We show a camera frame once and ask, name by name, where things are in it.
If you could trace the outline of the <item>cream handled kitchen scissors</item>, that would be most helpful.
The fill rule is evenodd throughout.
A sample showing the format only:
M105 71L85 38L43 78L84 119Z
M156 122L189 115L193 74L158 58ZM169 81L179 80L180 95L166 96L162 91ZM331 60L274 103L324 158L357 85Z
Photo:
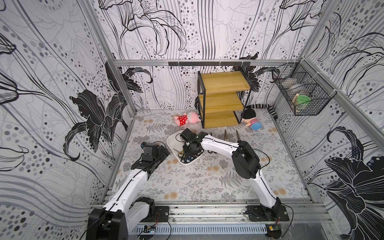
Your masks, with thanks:
M225 140L225 141L228 141L228 140L229 140L229 138L228 138L228 134L227 134L227 130L225 130L224 140Z

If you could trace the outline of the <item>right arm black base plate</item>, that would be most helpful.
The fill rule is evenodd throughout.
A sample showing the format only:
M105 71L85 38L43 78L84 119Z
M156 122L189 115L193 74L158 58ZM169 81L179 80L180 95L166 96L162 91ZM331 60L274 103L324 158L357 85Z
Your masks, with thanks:
M245 214L251 222L288 222L290 220L284 206L280 206L277 212L273 212L262 205L246 206Z

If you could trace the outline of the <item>yellow handled scissors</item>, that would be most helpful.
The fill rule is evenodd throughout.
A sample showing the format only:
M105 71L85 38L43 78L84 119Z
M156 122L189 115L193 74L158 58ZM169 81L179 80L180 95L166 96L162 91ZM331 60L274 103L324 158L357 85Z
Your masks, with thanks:
M183 159L186 157L184 151L178 151L177 149L173 149L173 150L177 153L178 158Z

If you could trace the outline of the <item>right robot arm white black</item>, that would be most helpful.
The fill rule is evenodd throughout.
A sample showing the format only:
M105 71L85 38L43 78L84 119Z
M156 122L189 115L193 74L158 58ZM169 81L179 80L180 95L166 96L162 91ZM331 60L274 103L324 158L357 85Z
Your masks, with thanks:
M217 139L205 132L195 134L189 129L180 133L180 137L185 141L184 159L198 155L202 151L215 152L232 159L237 174L251 182L261 206L271 212L278 212L282 203L265 180L260 159L248 142L232 143Z

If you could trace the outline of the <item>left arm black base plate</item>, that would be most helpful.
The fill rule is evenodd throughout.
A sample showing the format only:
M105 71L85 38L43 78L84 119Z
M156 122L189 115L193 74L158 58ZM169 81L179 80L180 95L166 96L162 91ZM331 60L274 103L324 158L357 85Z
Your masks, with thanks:
M150 210L149 215L141 220L141 223L165 223L169 220L170 207L169 206L155 206Z

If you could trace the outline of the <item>black handled steel scissors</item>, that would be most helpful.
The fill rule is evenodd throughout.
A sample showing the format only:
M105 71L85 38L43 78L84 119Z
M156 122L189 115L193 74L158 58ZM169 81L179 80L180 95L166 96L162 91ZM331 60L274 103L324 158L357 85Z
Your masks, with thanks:
M241 139L241 136L240 136L238 130L236 130L236 136L237 136L237 142L240 143L242 141L242 139Z

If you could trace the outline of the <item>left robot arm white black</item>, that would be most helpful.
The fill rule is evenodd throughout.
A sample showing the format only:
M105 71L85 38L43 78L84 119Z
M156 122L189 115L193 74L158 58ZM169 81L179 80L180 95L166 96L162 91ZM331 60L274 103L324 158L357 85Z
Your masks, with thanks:
M143 142L141 148L143 152L131 166L123 185L102 208L90 213L81 240L127 240L142 220L157 222L160 219L155 201L139 198L138 194L170 152L161 142Z

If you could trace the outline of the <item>white plastic storage box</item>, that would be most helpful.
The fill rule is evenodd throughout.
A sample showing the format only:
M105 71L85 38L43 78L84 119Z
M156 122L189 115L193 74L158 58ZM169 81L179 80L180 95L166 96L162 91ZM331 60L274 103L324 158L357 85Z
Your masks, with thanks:
M180 163L181 163L181 159L178 158L177 153L173 149L177 149L178 151L183 151L183 146L184 146L185 141L181 137L182 132L183 131L178 131L167 138L167 145L168 145L169 149L172 151L173 155L176 157L176 159ZM195 160L198 160L199 158L201 158L201 155L203 153L204 153L204 150L201 150L197 154L194 154L192 156L196 157Z

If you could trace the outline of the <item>small blue handled scissors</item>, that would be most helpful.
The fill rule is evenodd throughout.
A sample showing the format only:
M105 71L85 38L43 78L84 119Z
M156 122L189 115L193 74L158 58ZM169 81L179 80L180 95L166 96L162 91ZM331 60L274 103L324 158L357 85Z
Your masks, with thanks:
M181 158L181 163L182 163L182 164L190 164L190 163L192 163L195 159L196 159L196 157L194 157L194 156L182 157L182 158Z

